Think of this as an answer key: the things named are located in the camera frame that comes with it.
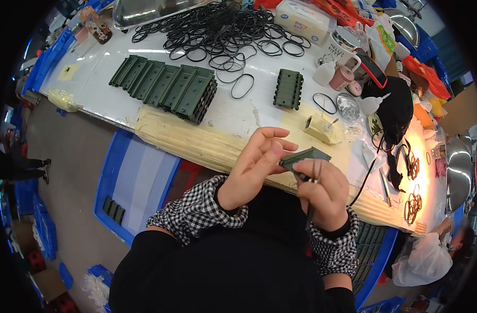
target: person in white clothing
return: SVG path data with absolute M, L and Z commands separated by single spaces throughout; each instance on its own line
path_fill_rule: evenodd
M 444 277 L 453 265 L 470 250 L 474 232 L 469 226 L 460 226 L 450 243 L 445 235 L 450 232 L 451 221 L 446 218 L 423 238 L 412 244 L 410 254 L 398 258 L 391 266 L 392 280 L 397 286 L 428 285 Z

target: hello kitty mug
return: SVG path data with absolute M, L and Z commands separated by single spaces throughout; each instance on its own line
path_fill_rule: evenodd
M 360 40 L 352 31 L 342 26 L 336 26 L 322 46 L 321 57 L 317 58 L 315 63 L 320 66 L 323 63 L 336 61 L 337 67 L 346 65 L 350 59 L 354 59 L 357 64 L 351 68 L 351 71 L 355 72 L 362 62 L 357 56 L 357 50 L 360 46 Z

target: checkered sleeve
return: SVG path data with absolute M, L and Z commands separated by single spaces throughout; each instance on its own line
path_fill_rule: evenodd
M 176 236 L 183 245 L 190 243 L 190 237 L 198 238 L 203 229 L 214 225 L 240 228 L 247 220 L 248 207 L 241 206 L 234 211 L 225 211 L 215 197 L 226 176 L 217 175 L 186 191 L 179 200 L 169 202 L 164 209 L 148 218 L 146 227 L 158 226 Z
M 350 230 L 335 240 L 323 237 L 320 228 L 313 222 L 310 224 L 310 243 L 320 276 L 331 273 L 344 273 L 349 277 L 355 275 L 355 268 L 359 263 L 355 257 L 359 218 L 351 208 L 347 208 L 347 211 Z

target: smartphone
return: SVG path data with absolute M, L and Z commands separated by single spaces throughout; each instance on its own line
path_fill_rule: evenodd
M 385 72 L 374 62 L 373 59 L 364 51 L 362 48 L 359 48 L 357 51 L 357 56 L 362 61 L 360 67 L 369 74 L 371 79 L 380 89 L 385 88 L 388 77 L 386 77 Z

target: concrete floor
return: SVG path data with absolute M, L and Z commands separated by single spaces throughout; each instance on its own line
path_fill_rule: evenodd
M 114 132 L 114 126 L 82 113 L 58 115 L 45 97 L 29 116 L 28 157 L 52 159 L 47 170 L 49 185 L 39 180 L 39 195 L 56 224 L 58 237 L 57 259 L 49 266 L 65 264 L 74 280 L 69 293 L 82 313 L 97 309 L 82 290 L 87 268 L 102 264 L 114 272 L 129 251 L 93 215 L 99 174 Z M 214 174 L 203 170 L 195 184 Z M 178 175 L 168 200 L 182 196 L 189 174 L 181 171 Z M 364 306 L 398 296 L 407 297 L 407 307 L 421 290 L 397 287 L 392 282 L 376 285 Z

